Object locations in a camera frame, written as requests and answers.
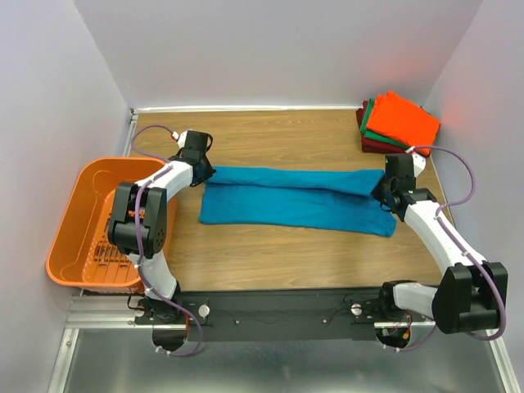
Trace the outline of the blue t shirt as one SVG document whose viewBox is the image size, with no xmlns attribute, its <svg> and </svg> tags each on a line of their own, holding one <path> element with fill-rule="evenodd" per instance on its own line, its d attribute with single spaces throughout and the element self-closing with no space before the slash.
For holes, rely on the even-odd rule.
<svg viewBox="0 0 524 393">
<path fill-rule="evenodd" d="M 220 166 L 206 181 L 203 224 L 269 224 L 390 237 L 396 220 L 372 192 L 380 169 L 285 170 Z"/>
</svg>

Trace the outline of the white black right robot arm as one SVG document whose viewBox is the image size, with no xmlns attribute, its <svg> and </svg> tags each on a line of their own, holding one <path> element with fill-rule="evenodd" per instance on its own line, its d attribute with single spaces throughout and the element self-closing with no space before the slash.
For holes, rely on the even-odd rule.
<svg viewBox="0 0 524 393">
<path fill-rule="evenodd" d="M 377 312 L 393 321 L 410 311 L 432 319 L 444 334 L 495 340 L 507 326 L 508 271 L 475 251 L 445 216 L 446 206 L 429 189 L 418 187 L 424 167 L 424 158 L 411 151 L 386 156 L 373 197 L 418 235 L 439 266 L 441 280 L 437 287 L 386 282 Z"/>
</svg>

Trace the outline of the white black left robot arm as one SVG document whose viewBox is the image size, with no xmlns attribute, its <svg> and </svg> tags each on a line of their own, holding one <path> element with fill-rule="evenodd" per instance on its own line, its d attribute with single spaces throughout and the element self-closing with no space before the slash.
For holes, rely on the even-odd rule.
<svg viewBox="0 0 524 393">
<path fill-rule="evenodd" d="M 153 174 L 115 188 L 108 241 L 133 263 L 147 298 L 155 300 L 153 313 L 163 323 L 181 315 L 195 317 L 174 298 L 178 281 L 169 271 L 164 247 L 167 239 L 168 204 L 183 189 L 196 187 L 211 178 L 215 169 L 207 153 L 213 145 L 208 133 L 186 130 L 171 133 L 177 153 L 162 157 Z"/>
</svg>

